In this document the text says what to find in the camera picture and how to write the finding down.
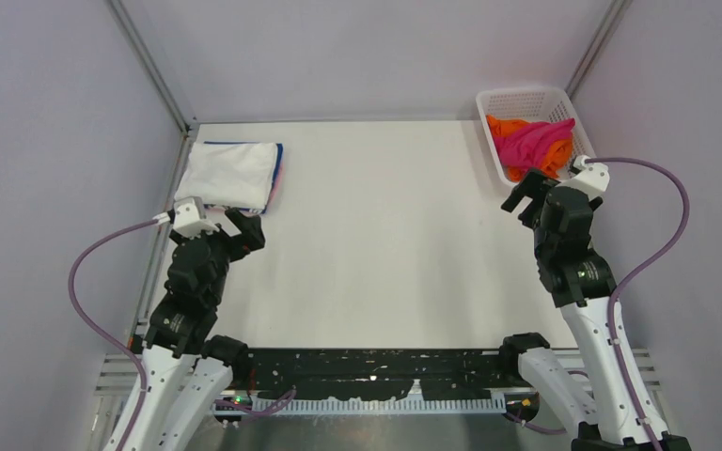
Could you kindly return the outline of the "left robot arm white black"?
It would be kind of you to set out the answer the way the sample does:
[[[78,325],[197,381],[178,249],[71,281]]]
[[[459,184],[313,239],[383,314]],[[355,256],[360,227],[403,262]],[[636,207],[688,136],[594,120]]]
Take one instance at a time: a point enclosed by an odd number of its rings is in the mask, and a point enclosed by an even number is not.
[[[225,215],[238,234],[191,208],[175,212],[165,296],[150,316],[142,367],[106,449],[182,450],[218,395],[249,381],[247,345],[211,330],[230,263],[262,249],[265,237],[258,216]]]

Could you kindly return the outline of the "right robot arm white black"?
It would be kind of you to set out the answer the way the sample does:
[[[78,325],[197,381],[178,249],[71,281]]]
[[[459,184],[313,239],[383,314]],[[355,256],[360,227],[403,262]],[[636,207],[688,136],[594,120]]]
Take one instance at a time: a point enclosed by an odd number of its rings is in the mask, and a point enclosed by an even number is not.
[[[641,380],[625,333],[616,281],[593,248],[594,211],[608,182],[605,172],[591,182],[579,173],[560,182],[531,169],[503,203],[534,234],[539,277],[578,346],[590,388],[564,369],[538,333],[504,339],[499,373],[511,385],[526,382],[571,436],[573,450],[688,450],[670,432]]]

